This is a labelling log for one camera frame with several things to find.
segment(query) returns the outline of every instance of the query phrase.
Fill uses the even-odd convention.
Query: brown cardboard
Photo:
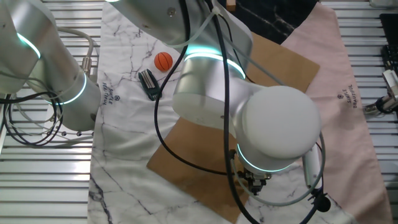
[[[252,58],[289,86],[305,92],[317,74],[319,65],[256,34],[253,34],[253,38]],[[249,66],[247,75],[260,85],[276,85],[252,65]],[[222,130],[207,128],[180,118],[165,142],[174,153],[191,163],[225,171]],[[236,140],[231,135],[229,146],[230,149],[236,147]],[[147,166],[231,223],[238,219],[240,211],[232,198],[225,176],[185,165],[172,157],[163,146],[159,147]],[[241,200],[246,203],[248,195],[239,184],[236,186]]]
[[[234,12],[236,10],[236,0],[226,0],[226,10]]]
[[[279,44],[255,33],[252,34],[254,44],[251,58],[281,79],[287,86],[306,92],[320,66]],[[259,85],[278,85],[252,64],[248,66],[247,75]]]

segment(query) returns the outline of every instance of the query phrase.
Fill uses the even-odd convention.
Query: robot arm
[[[55,19],[38,0],[0,0],[0,93],[19,91],[26,78],[37,78],[60,96],[63,124],[75,131],[94,128],[100,89],[62,43]],[[27,82],[36,92],[47,91]]]
[[[178,45],[185,42],[178,0],[108,2],[140,29],[164,43]],[[231,27],[234,43],[250,55],[252,37],[249,29],[218,3],[214,2],[214,5]],[[204,1],[187,1],[187,7],[191,34],[195,35],[210,11]],[[221,29],[228,34],[223,22]],[[173,109],[191,122],[223,129],[224,71],[220,52],[216,29],[210,23],[197,39],[190,42],[174,93]],[[253,174],[282,170],[314,146],[321,129],[319,111],[307,95],[296,89],[245,82],[246,62],[241,68],[229,45],[227,52],[231,89],[229,131],[238,140],[239,159]]]
[[[178,0],[107,0],[146,33],[168,45],[185,42],[185,26]],[[250,55],[252,37],[237,18],[214,3],[230,26],[235,45]],[[210,11],[204,1],[187,1],[192,36]],[[62,44],[51,12],[38,0],[0,0],[0,70],[18,78],[35,77],[62,93],[65,126],[92,129],[100,105],[100,90]],[[221,30],[228,34],[227,24]],[[241,66],[230,45],[230,133],[238,140],[238,157],[255,177],[268,176],[304,156],[307,185],[318,173],[314,146],[321,130],[320,114],[304,93],[286,86],[264,87],[244,81],[247,62]],[[213,23],[191,40],[178,81],[173,109],[196,124],[223,129],[223,58]],[[15,93],[25,80],[0,76],[0,92]],[[31,85],[37,91],[44,91]]]

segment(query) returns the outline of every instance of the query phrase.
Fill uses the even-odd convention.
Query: table surface
[[[92,36],[97,47],[97,51],[93,52],[91,71],[95,74],[101,45],[103,1],[43,2],[53,12],[58,26],[78,29]],[[337,13],[341,37],[348,51],[363,104],[374,103],[387,93],[381,76],[383,67],[380,58],[380,48],[387,42],[379,15],[398,11],[375,9],[364,1],[323,1],[322,4]],[[68,50],[81,63],[88,50],[87,41],[69,34],[60,35]],[[24,87],[18,95],[32,93],[32,90]],[[37,121],[45,119],[47,108],[48,104],[41,99],[23,104],[24,111]],[[15,120],[20,121],[18,126],[24,131],[42,131],[33,124],[26,123],[18,113],[15,114]],[[397,122],[395,114],[368,120],[388,189],[394,223],[398,223]],[[61,143],[65,143],[65,140],[55,138],[53,145]],[[11,137],[3,137],[0,133],[0,223],[86,224],[92,143],[92,139],[86,139],[63,148],[50,146],[32,149],[21,146]]]

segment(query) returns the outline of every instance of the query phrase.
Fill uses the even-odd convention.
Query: small ball
[[[161,52],[155,57],[155,66],[161,72],[166,72],[170,70],[173,66],[173,58],[170,54],[166,52]]]

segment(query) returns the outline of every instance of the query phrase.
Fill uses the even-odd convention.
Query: black cord
[[[308,215],[303,219],[303,221],[300,222],[300,224],[307,224],[311,218],[313,217],[313,215],[315,214],[315,212],[318,210],[318,205],[315,204],[314,202],[314,206],[311,208],[310,212],[308,213]]]
[[[40,96],[40,95],[48,95],[50,98],[56,97],[56,94],[54,94],[54,93],[45,92],[45,93],[38,93],[38,94],[30,95],[30,96],[27,96],[27,97],[25,97],[25,98],[19,98],[19,99],[17,99],[17,100],[10,100],[10,97],[11,97],[11,96],[10,96],[10,95],[7,95],[7,98],[6,98],[6,100],[4,100],[4,101],[6,101],[6,102],[16,102],[16,101],[21,101],[21,100],[26,101],[27,99],[32,99],[32,97],[35,98],[35,97],[37,97],[38,95],[39,95],[39,96]],[[29,145],[29,146],[32,146],[32,147],[42,147],[42,146],[45,146],[46,144],[50,143],[50,142],[54,139],[54,137],[58,134],[58,132],[59,132],[59,130],[60,130],[60,128],[61,128],[61,125],[62,125],[62,123],[63,123],[63,117],[61,117],[61,118],[60,118],[60,121],[59,121],[60,123],[59,123],[59,125],[57,126],[57,128],[56,128],[56,130],[55,130],[55,132],[54,132],[54,134],[53,134],[54,126],[55,126],[55,124],[57,123],[57,106],[59,107],[61,114],[62,114],[62,107],[61,107],[61,105],[60,105],[61,102],[60,102],[60,100],[59,100],[58,98],[57,98],[56,100],[51,99],[51,102],[52,102],[53,111],[54,111],[54,120],[53,120],[54,125],[52,126],[52,128],[50,129],[50,131],[47,133],[46,137],[44,137],[43,139],[41,139],[41,140],[39,140],[39,141],[37,141],[37,142],[29,142],[28,140],[26,140],[26,139],[23,137],[23,134],[21,134],[13,125],[12,125],[11,127],[12,127],[12,129],[14,130],[14,133],[11,131],[11,129],[10,129],[10,127],[8,126],[8,123],[7,123],[6,115],[8,114],[8,116],[9,116],[9,122],[10,122],[10,124],[14,124],[14,122],[13,122],[13,120],[12,120],[12,104],[13,104],[13,103],[4,103],[3,120],[4,120],[4,126],[5,126],[5,128],[7,129],[7,132],[9,133],[9,135],[10,135],[14,140],[16,140],[17,142],[19,142],[19,143],[21,143],[21,144],[23,144],[23,145]]]
[[[32,95],[25,96],[25,97],[22,97],[22,98],[18,98],[16,100],[11,100],[9,98],[0,99],[0,104],[22,103],[22,102],[25,102],[25,101],[28,101],[28,100],[33,100],[34,98],[36,98],[38,96],[42,96],[42,95],[48,95],[48,96],[52,95],[53,96],[54,93],[47,91],[47,92],[43,92],[43,93],[36,93],[36,94],[32,94]]]
[[[205,0],[209,9],[213,10],[213,3],[211,0]],[[225,159],[225,167],[227,173],[227,179],[229,188],[231,189],[232,196],[236,202],[236,205],[239,207],[241,213],[251,222],[252,224],[259,224],[246,210],[241,199],[239,198],[238,191],[236,190],[234,178],[232,175],[231,168],[231,159],[229,155],[229,70],[228,70],[228,62],[227,62],[227,53],[226,47],[224,43],[223,33],[221,31],[220,22],[218,21],[218,17],[213,18],[213,22],[216,27],[218,40],[220,42],[220,49],[223,55],[223,63],[224,63],[224,81],[225,81],[225,99],[224,99],[224,159]]]
[[[182,14],[183,14],[183,19],[184,19],[184,23],[185,23],[185,38],[187,40],[189,40],[190,38],[190,19],[189,19],[189,15],[188,15],[188,7],[187,7],[187,3],[185,2],[185,0],[180,0],[180,6],[181,6],[181,10],[182,10]],[[209,172],[212,174],[218,174],[218,175],[226,175],[225,172],[221,172],[221,171],[216,171],[216,170],[211,170],[211,169],[207,169],[198,165],[195,165],[191,162],[186,161],[185,159],[181,158],[179,155],[177,155],[176,153],[174,153],[166,144],[166,142],[164,141],[162,134],[160,133],[159,130],[159,124],[158,124],[158,119],[157,119],[157,113],[158,113],[158,109],[159,109],[159,101],[160,101],[160,94],[162,94],[164,87],[166,86],[168,80],[170,79],[170,77],[173,75],[174,71],[177,69],[178,65],[180,65],[186,51],[188,49],[188,46],[185,46],[179,56],[179,58],[177,59],[175,65],[173,66],[173,68],[171,69],[171,71],[169,72],[169,74],[167,74],[165,80],[163,81],[163,84],[160,86],[160,91],[159,91],[159,95],[156,98],[155,101],[155,115],[154,115],[154,122],[155,122],[155,129],[156,129],[156,134],[157,137],[159,138],[160,142],[162,143],[163,147],[166,149],[166,151],[168,153],[170,153],[172,156],[174,156],[174,158],[178,159],[179,161],[183,162],[184,164],[205,171],[205,172]]]
[[[228,28],[229,39],[231,39],[231,42],[234,42],[234,40],[233,40],[233,38],[232,38],[231,28],[230,28],[230,26],[229,26],[228,21],[225,19],[224,16],[220,15],[220,17],[224,20],[224,22],[225,22],[225,24],[226,24],[226,26],[227,26],[227,28]],[[248,75],[246,74],[246,72],[244,71],[244,69],[243,69],[243,67],[242,67],[242,63],[241,63],[241,61],[240,61],[240,59],[239,59],[238,54],[236,53],[236,50],[235,50],[235,49],[233,49],[233,50],[234,50],[234,53],[235,53],[235,57],[236,57],[236,59],[238,60],[239,66],[242,68],[242,71],[243,71],[243,73],[244,73],[244,76],[245,76],[245,77],[247,78],[247,80],[249,80],[251,83],[255,83],[253,80],[251,80],[250,77],[248,77]]]

